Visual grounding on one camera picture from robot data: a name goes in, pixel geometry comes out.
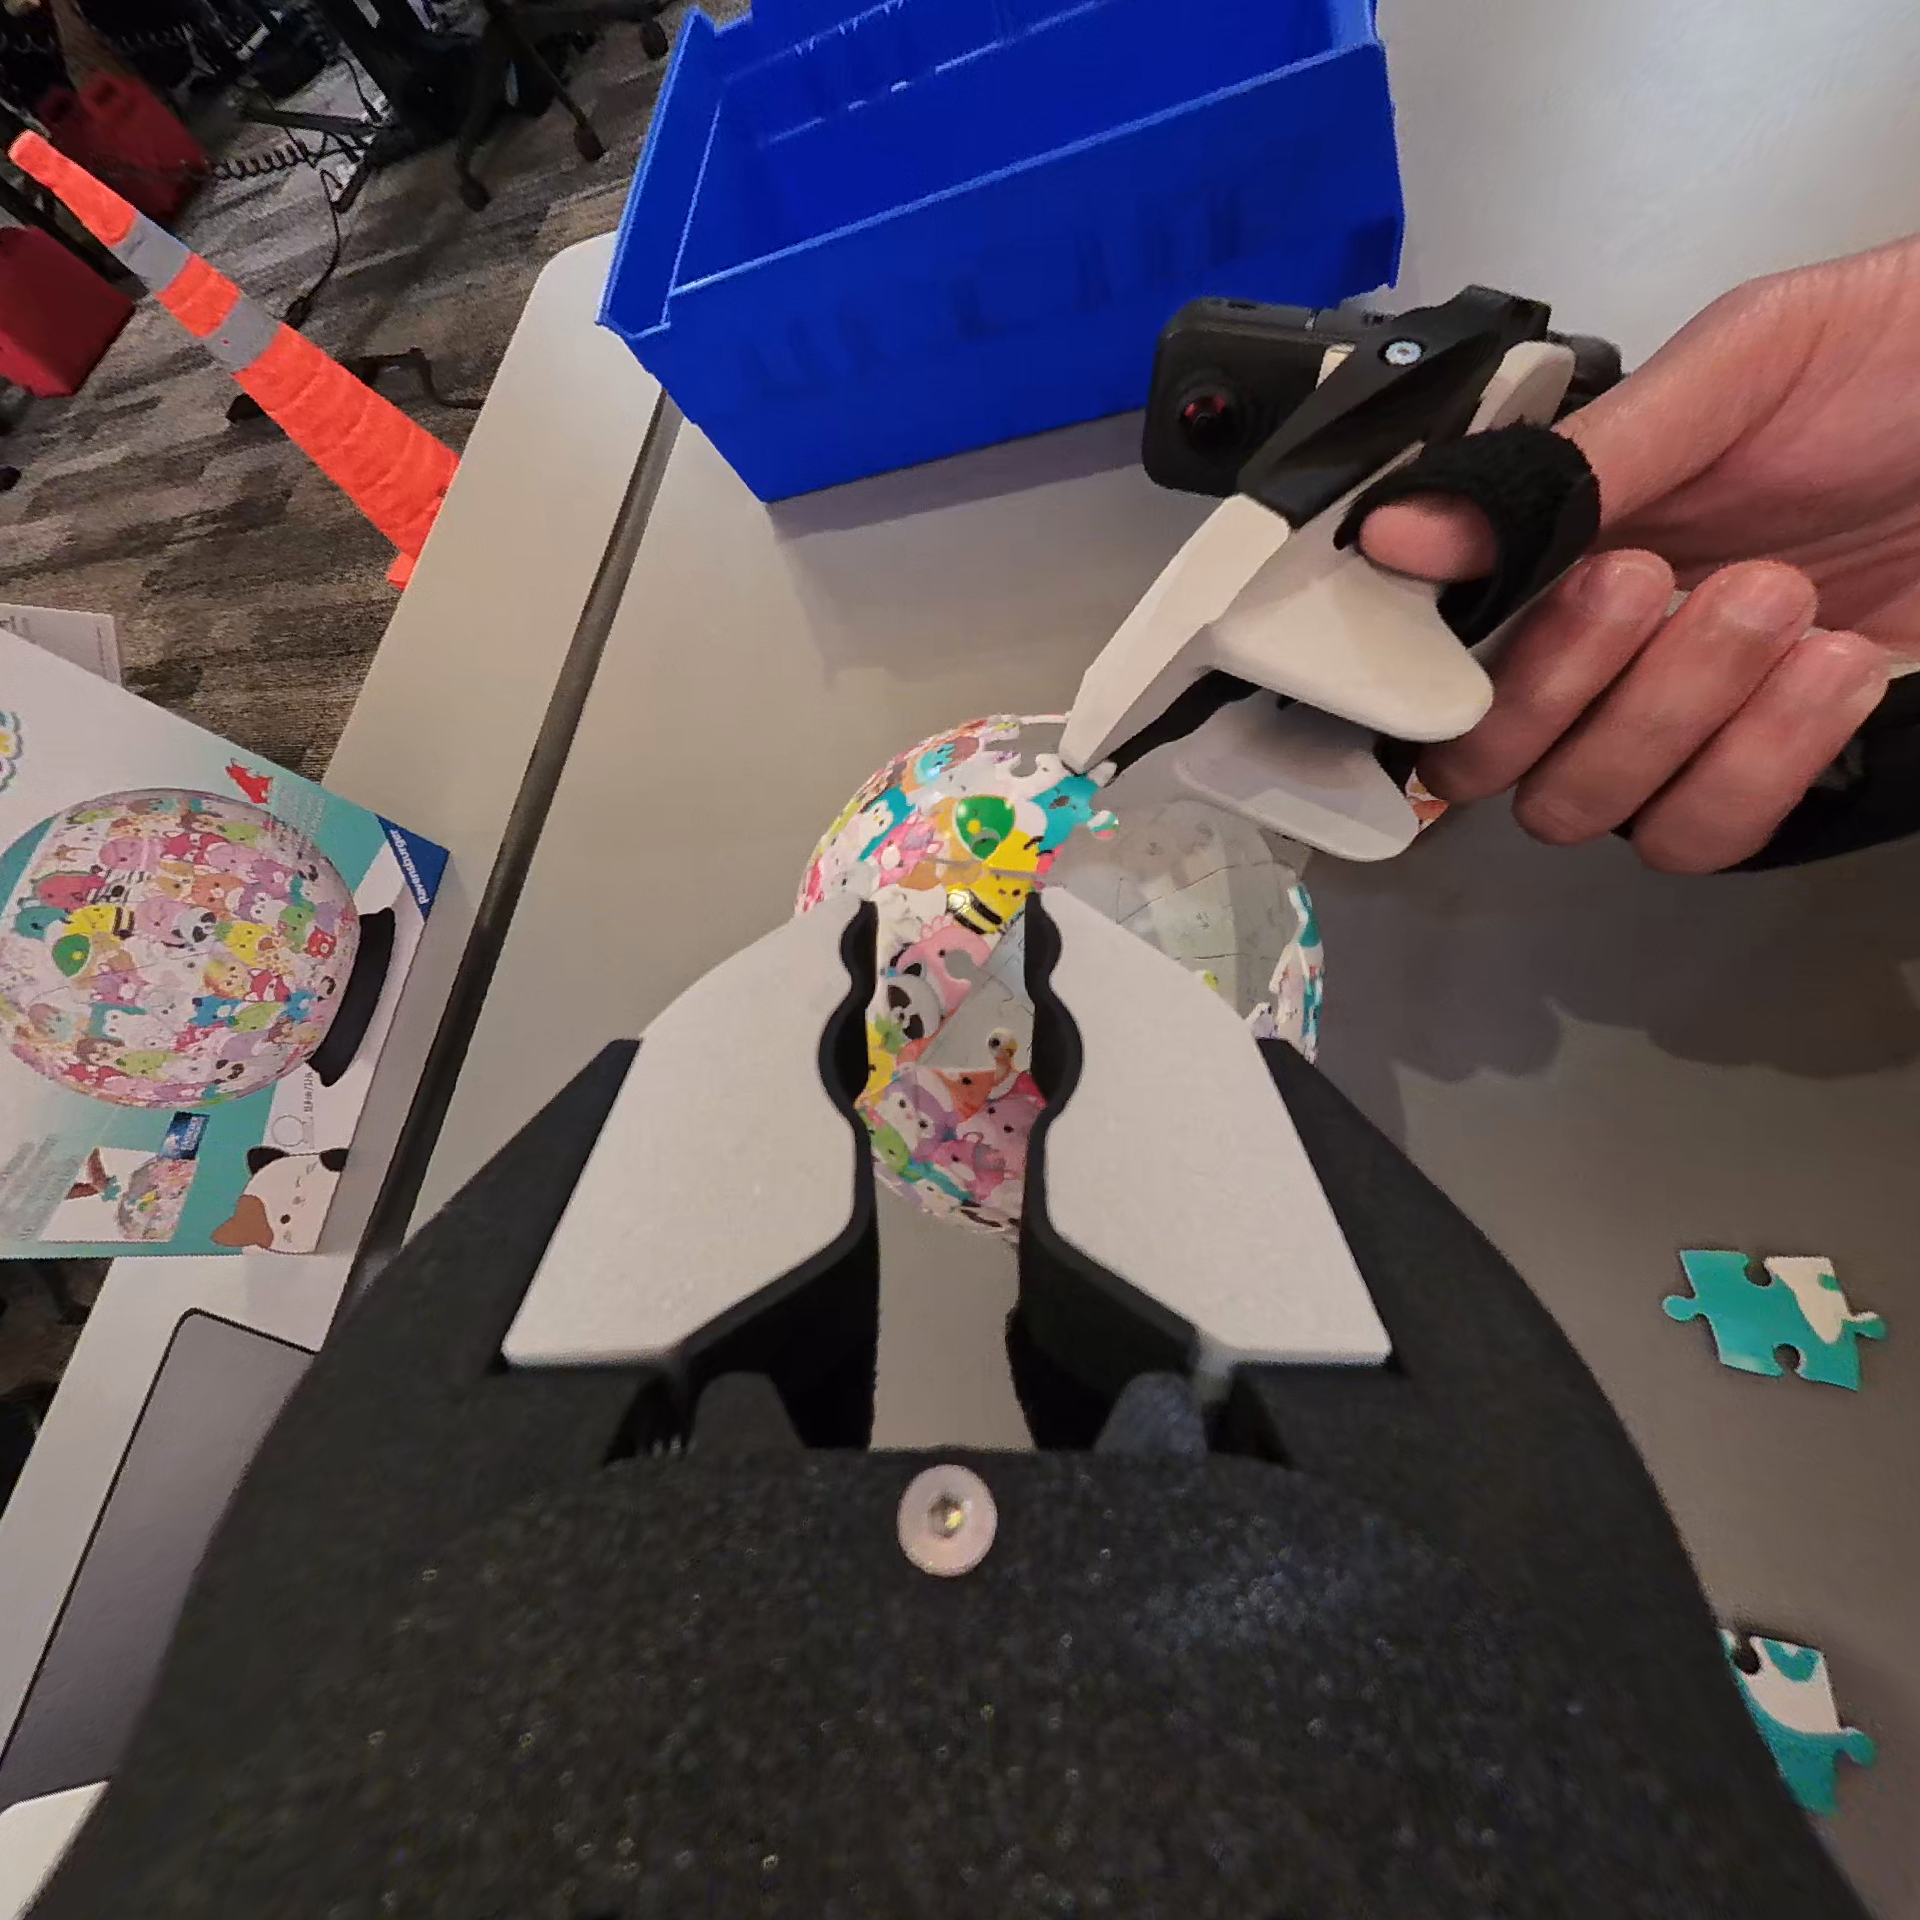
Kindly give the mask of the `orange traffic cone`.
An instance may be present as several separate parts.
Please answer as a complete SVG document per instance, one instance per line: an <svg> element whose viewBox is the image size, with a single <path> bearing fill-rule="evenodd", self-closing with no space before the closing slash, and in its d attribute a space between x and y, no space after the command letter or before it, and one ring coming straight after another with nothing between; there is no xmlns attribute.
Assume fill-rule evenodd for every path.
<svg viewBox="0 0 1920 1920"><path fill-rule="evenodd" d="M410 585L459 455L44 136L19 134L7 157L348 495L393 547L392 585Z"/></svg>

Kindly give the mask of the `teal and white puzzle piece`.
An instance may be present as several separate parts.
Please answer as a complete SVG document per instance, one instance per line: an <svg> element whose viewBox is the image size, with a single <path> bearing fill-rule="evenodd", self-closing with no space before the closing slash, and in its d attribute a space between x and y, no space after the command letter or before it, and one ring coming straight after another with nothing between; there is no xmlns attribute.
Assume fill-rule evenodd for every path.
<svg viewBox="0 0 1920 1920"><path fill-rule="evenodd" d="M1873 1770L1879 1750L1873 1735L1840 1719L1827 1655L1727 1625L1720 1645L1795 1803L1814 1818L1833 1818L1840 1767Z"/></svg>

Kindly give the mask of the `printed puzzle box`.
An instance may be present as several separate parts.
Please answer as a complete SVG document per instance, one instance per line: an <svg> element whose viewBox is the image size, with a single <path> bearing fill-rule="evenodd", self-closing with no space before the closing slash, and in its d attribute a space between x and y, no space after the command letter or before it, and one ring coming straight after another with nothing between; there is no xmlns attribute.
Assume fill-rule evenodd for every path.
<svg viewBox="0 0 1920 1920"><path fill-rule="evenodd" d="M448 854L2 638L2 1254L319 1254Z"/></svg>

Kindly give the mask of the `colourful puzzle ball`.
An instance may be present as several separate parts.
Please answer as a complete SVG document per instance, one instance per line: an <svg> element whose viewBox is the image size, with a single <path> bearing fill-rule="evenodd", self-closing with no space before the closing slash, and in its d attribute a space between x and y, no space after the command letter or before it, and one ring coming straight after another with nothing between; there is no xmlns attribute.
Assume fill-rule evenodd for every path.
<svg viewBox="0 0 1920 1920"><path fill-rule="evenodd" d="M1308 1062L1327 957L1305 854L1174 776L1076 776L1058 714L998 714L887 762L815 850L799 910L873 901L859 1114L876 1173L929 1216L1016 1239L1042 1115L1024 910L1063 890Z"/></svg>

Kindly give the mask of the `person's right hand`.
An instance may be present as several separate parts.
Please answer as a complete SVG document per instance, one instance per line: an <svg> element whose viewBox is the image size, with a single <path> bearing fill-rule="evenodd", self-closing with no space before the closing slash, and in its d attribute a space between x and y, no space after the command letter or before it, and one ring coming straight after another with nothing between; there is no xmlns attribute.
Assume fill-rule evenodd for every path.
<svg viewBox="0 0 1920 1920"><path fill-rule="evenodd" d="M1552 849L1658 874L1806 856L1795 813L1894 742L1916 680L1919 241L1752 280L1559 425L1590 559L1518 623L1476 728L1420 758Z"/></svg>

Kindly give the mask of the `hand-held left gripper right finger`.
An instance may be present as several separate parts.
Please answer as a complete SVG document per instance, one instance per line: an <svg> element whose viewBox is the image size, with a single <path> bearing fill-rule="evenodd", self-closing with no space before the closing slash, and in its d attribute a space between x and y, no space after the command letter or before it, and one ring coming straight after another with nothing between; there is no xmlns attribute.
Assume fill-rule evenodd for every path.
<svg viewBox="0 0 1920 1920"><path fill-rule="evenodd" d="M1018 1402L1091 1449L1128 1389L1203 1413L1260 1370L1374 1375L1393 1339L1260 1042L1198 975L1051 888L1024 913L1032 1073Z"/></svg>

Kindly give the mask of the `white paper sheet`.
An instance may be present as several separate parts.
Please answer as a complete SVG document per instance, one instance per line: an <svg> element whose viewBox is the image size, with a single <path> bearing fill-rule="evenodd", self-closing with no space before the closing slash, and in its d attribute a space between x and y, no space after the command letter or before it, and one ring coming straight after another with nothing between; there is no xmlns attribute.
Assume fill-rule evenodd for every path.
<svg viewBox="0 0 1920 1920"><path fill-rule="evenodd" d="M116 689L127 685L113 616L2 603L2 631Z"/></svg>

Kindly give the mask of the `dark grey flat panel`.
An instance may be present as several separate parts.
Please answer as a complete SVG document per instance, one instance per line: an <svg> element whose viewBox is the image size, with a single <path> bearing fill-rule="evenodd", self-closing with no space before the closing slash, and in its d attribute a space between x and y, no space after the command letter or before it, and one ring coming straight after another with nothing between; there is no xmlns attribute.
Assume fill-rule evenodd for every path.
<svg viewBox="0 0 1920 1920"><path fill-rule="evenodd" d="M211 1312L180 1319L7 1738L4 1809L113 1775L234 1488L312 1360Z"/></svg>

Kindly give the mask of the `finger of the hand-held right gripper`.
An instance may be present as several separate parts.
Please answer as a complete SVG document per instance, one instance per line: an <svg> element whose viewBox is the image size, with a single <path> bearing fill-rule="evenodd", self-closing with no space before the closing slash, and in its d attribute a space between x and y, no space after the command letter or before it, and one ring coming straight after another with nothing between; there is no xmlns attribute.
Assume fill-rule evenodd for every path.
<svg viewBox="0 0 1920 1920"><path fill-rule="evenodd" d="M1089 664L1058 743L1068 770L1115 762L1217 673L1210 630L1292 536L1257 499L1215 507Z"/></svg>
<svg viewBox="0 0 1920 1920"><path fill-rule="evenodd" d="M1376 734L1305 705L1226 705L1177 746L1177 779L1217 810L1350 862L1401 856L1424 831Z"/></svg>

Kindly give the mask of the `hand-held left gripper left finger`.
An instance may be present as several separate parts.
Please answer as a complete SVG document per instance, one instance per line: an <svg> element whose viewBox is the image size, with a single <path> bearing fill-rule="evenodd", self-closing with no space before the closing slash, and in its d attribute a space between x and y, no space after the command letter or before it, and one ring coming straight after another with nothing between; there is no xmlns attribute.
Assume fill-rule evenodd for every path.
<svg viewBox="0 0 1920 1920"><path fill-rule="evenodd" d="M647 1025L502 1357L639 1370L690 1415L761 1377L812 1449L873 1443L871 901L802 913Z"/></svg>

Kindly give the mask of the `blue plastic bin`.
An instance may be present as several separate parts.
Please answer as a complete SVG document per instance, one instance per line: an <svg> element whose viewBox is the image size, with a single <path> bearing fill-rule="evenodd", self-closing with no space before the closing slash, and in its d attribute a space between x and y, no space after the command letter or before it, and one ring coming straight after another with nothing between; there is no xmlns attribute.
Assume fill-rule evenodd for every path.
<svg viewBox="0 0 1920 1920"><path fill-rule="evenodd" d="M1370 2L761 2L679 27L599 321L761 502L1146 406L1198 298L1394 282Z"/></svg>

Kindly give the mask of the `red container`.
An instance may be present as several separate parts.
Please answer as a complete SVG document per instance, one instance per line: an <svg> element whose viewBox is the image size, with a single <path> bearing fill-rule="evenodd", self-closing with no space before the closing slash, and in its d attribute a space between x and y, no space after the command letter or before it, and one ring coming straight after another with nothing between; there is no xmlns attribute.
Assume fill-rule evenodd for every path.
<svg viewBox="0 0 1920 1920"><path fill-rule="evenodd" d="M211 174L200 139L140 78L48 87L35 111L63 153L159 224L174 226Z"/></svg>
<svg viewBox="0 0 1920 1920"><path fill-rule="evenodd" d="M2 379L71 398L135 315L135 302L51 233L2 230Z"/></svg>

